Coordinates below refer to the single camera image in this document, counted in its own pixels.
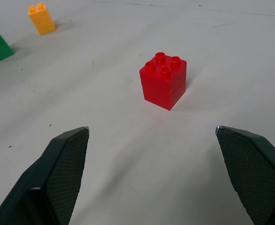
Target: lego stud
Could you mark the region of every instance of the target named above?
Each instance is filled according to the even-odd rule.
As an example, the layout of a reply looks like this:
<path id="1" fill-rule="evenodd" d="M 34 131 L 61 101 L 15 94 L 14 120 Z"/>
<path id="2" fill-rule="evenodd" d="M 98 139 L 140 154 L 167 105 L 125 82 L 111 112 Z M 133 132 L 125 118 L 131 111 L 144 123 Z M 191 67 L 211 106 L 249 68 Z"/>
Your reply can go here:
<path id="1" fill-rule="evenodd" d="M 171 79 L 171 69 L 170 67 L 161 67 L 160 75 L 162 75 L 166 80 Z"/>
<path id="2" fill-rule="evenodd" d="M 171 57 L 170 65 L 172 68 L 180 67 L 180 58 L 178 56 Z"/>
<path id="3" fill-rule="evenodd" d="M 150 61 L 145 64 L 146 71 L 155 71 L 156 66 L 155 63 Z"/>
<path id="4" fill-rule="evenodd" d="M 34 12 L 35 12 L 35 7 L 34 7 L 34 5 L 29 6 L 29 12 L 30 12 L 30 13 L 34 13 Z"/>
<path id="5" fill-rule="evenodd" d="M 164 62 L 165 58 L 166 58 L 166 55 L 163 52 L 158 52 L 155 54 L 155 61 L 157 63 Z"/>
<path id="6" fill-rule="evenodd" d="M 42 2 L 38 3 L 38 9 L 43 10 L 44 9 L 44 4 Z"/>

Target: white floor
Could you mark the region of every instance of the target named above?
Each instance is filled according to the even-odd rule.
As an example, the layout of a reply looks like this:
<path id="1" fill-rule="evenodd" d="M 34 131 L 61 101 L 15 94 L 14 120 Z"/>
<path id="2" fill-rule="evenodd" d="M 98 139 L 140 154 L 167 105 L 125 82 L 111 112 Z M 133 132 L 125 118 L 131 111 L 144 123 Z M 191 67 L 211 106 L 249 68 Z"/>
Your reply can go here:
<path id="1" fill-rule="evenodd" d="M 49 0 L 44 36 L 33 3 L 0 0 L 16 49 L 0 62 L 0 204 L 53 137 L 89 126 L 71 225 L 252 224 L 214 130 L 275 146 L 275 0 Z M 143 99 L 138 71 L 159 51 L 188 61 L 171 111 Z"/>

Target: yellow lego brick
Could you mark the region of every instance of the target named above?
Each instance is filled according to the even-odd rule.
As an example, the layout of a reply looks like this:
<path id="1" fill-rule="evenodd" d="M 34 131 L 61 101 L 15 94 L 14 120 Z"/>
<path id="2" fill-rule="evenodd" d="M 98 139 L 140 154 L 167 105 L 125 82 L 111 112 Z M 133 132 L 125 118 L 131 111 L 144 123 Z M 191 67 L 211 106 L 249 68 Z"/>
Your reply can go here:
<path id="1" fill-rule="evenodd" d="M 29 6 L 28 16 L 40 35 L 56 30 L 47 6 L 40 2 L 37 6 Z"/>

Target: red lego brick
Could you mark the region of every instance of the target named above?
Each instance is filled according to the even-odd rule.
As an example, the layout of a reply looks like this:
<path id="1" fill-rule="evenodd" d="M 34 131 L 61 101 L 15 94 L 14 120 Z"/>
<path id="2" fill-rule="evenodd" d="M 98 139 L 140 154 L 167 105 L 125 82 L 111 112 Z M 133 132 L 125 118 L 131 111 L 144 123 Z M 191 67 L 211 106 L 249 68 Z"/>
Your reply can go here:
<path id="1" fill-rule="evenodd" d="M 180 97 L 185 93 L 185 87 L 186 79 L 184 79 L 177 87 L 177 89 L 173 92 L 173 94 L 168 97 L 161 97 L 160 94 L 153 92 L 151 88 L 143 87 L 144 98 L 145 100 L 153 104 L 156 104 L 167 110 L 171 110 L 176 102 L 180 99 Z"/>
<path id="2" fill-rule="evenodd" d="M 159 52 L 139 71 L 143 87 L 151 88 L 164 96 L 172 95 L 186 79 L 187 62 L 178 56 L 170 57 Z"/>

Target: red lego stud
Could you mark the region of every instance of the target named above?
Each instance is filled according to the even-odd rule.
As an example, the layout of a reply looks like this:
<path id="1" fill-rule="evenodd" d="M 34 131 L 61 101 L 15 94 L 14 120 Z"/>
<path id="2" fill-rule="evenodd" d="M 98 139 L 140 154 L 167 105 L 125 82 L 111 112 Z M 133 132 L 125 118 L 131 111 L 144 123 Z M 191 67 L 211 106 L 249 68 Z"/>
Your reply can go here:
<path id="1" fill-rule="evenodd" d="M 139 71 L 145 100 L 171 110 L 185 93 L 187 62 L 163 52 Z"/>

